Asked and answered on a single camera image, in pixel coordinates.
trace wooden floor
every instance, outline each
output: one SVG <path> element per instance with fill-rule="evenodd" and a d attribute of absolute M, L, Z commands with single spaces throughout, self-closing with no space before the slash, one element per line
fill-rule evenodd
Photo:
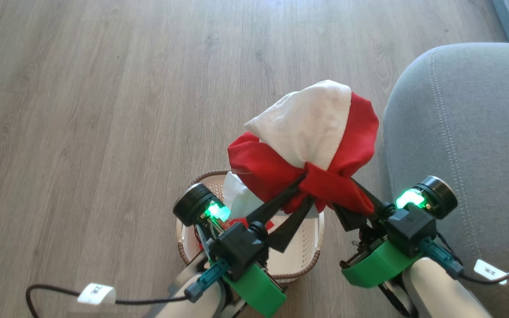
<path fill-rule="evenodd" d="M 244 122 L 325 79 L 381 117 L 421 53 L 504 41 L 490 0 L 0 0 L 0 317 L 29 317 L 35 282 L 166 296 L 183 269 L 172 204 L 228 167 Z M 376 149 L 356 178 L 388 200 L 382 129 Z M 342 278 L 353 238 L 327 216 L 321 258 L 277 317 L 398 316 Z M 147 310 L 34 301 L 43 318 Z"/>

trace laundry basket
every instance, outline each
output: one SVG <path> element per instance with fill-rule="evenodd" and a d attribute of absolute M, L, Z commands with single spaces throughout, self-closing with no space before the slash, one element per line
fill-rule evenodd
<path fill-rule="evenodd" d="M 223 181 L 228 171 L 211 171 L 196 178 L 194 183 L 203 183 L 212 193 L 223 201 Z M 272 232 L 287 216 L 274 216 L 270 221 L 274 224 L 269 229 Z M 325 229 L 324 213 L 317 218 L 305 219 L 296 234 L 292 238 L 284 253 L 270 249 L 267 262 L 268 273 L 280 283 L 291 282 L 309 272 L 317 263 L 323 242 L 323 230 Z M 186 265 L 200 253 L 201 247 L 193 227 L 186 227 L 176 220 L 176 238 L 178 240 L 178 252 Z"/>

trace green bracket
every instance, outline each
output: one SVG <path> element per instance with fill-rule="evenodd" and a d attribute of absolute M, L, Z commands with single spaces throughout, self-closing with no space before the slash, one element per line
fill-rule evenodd
<path fill-rule="evenodd" d="M 396 277 L 422 256 L 408 257 L 386 241 L 364 260 L 342 269 L 343 276 L 354 286 L 373 288 Z"/>
<path fill-rule="evenodd" d="M 224 280 L 249 306 L 267 318 L 286 301 L 286 295 L 256 264 L 251 265 L 239 281 L 232 281 L 228 275 L 224 276 Z"/>

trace green light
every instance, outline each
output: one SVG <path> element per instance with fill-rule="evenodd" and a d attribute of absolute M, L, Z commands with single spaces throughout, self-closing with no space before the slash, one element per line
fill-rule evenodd
<path fill-rule="evenodd" d="M 217 203 L 212 202 L 205 213 L 208 216 L 220 219 L 221 221 L 225 222 L 227 219 L 229 219 L 231 211 L 229 211 L 228 207 L 220 207 L 217 205 Z"/>
<path fill-rule="evenodd" d="M 398 209 L 402 209 L 408 203 L 414 203 L 414 205 L 419 208 L 424 208 L 427 204 L 427 200 L 422 196 L 422 193 L 420 193 L 418 189 L 409 189 L 396 199 L 396 207 Z"/>

